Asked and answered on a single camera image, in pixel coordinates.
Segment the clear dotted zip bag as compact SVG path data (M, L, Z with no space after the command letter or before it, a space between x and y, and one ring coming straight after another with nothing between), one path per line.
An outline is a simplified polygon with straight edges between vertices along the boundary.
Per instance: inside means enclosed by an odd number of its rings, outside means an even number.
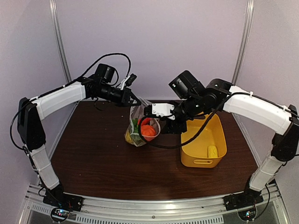
M141 97L138 97L141 102L139 106L132 106L129 113L129 126L124 134L125 141L136 147L141 147L146 142L140 137L138 128L141 127L141 134L143 138L150 142L154 140L160 134L159 119L145 118L142 122L141 119L144 117L145 107L152 103Z

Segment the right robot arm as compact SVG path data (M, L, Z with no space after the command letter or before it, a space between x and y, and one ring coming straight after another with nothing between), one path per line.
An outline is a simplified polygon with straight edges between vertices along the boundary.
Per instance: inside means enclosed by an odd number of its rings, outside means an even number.
M182 102L162 104L155 112L156 115L167 118L167 133L185 132L186 121L200 113L213 117L217 111L244 116L275 132L271 151L248 179L244 192L240 194L239 201L242 205L251 205L276 172L296 156L299 116L295 106L278 105L218 78L203 86L187 70L172 80L169 86Z

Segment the yellow toy corn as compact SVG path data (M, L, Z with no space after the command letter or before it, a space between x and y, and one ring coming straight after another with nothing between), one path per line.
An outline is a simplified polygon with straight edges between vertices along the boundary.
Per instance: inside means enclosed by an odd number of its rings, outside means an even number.
M218 157L218 150L217 147L214 145L209 145L207 148L207 157L208 158L217 158Z

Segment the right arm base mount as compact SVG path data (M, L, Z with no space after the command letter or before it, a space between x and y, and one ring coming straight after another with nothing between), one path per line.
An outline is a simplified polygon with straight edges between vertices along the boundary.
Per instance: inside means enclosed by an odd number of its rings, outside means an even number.
M222 198L226 210L237 210L244 207L254 206L257 203L263 202L261 192L241 192L230 194Z

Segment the red toy pepper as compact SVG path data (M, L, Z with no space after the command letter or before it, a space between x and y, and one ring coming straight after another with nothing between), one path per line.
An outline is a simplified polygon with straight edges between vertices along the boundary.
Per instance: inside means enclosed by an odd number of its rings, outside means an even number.
M151 121L151 118L145 118L143 121L141 119L138 120L138 126L148 125Z

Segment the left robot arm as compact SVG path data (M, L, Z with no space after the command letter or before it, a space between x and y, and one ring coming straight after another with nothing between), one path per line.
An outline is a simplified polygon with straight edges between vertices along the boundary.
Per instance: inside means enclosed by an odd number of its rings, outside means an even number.
M119 107L140 105L140 100L129 88L137 76L128 74L119 86L114 87L110 84L114 73L114 67L101 63L89 77L80 76L71 83L40 96L22 98L19 101L17 131L24 144L23 150L47 191L46 198L57 207L66 205L67 196L46 152L42 120L70 104L88 98L104 99Z

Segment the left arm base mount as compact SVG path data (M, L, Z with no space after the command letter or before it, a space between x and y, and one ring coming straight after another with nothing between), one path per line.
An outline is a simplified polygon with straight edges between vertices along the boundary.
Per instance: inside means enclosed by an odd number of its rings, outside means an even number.
M45 196L43 198L43 203L63 208L65 210L69 211L81 211L82 205L83 205L83 197L81 196L75 196L70 194L64 194L64 198L62 202L58 202L57 200L53 199L51 196Z

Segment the orange toy pumpkin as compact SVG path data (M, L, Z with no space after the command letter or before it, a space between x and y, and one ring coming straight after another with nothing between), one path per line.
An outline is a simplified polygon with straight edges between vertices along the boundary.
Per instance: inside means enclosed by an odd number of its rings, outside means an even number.
M156 135L156 131L153 126L144 125L144 126L141 126L141 134L142 134L142 136L153 137Z

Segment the yellow toy pepper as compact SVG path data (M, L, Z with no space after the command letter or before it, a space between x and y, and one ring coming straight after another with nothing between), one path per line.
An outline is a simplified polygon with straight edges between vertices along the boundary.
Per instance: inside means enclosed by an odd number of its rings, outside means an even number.
M134 142L132 141L132 138L130 136L130 133L129 132L126 132L125 133L125 141L129 144L133 144Z

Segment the green leafy toy vegetable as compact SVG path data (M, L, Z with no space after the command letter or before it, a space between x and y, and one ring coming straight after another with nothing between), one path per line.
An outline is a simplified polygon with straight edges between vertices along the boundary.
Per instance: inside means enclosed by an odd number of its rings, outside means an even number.
M138 118L132 119L132 124L133 124L133 132L138 133L138 124L139 124Z

